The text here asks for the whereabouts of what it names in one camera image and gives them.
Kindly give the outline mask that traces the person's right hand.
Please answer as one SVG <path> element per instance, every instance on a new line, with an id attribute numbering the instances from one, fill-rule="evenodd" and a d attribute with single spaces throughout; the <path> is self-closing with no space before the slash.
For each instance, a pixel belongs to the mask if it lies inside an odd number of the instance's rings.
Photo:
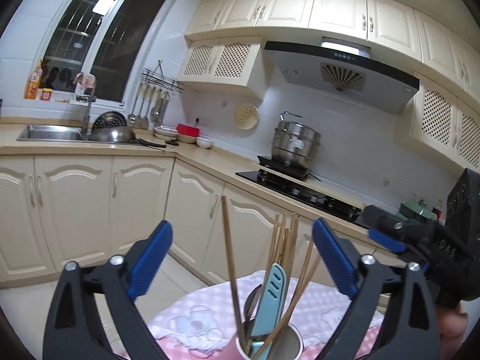
<path id="1" fill-rule="evenodd" d="M 469 317 L 461 303 L 456 309 L 436 306 L 435 312 L 439 324 L 439 359 L 448 360 L 461 347 Z"/>

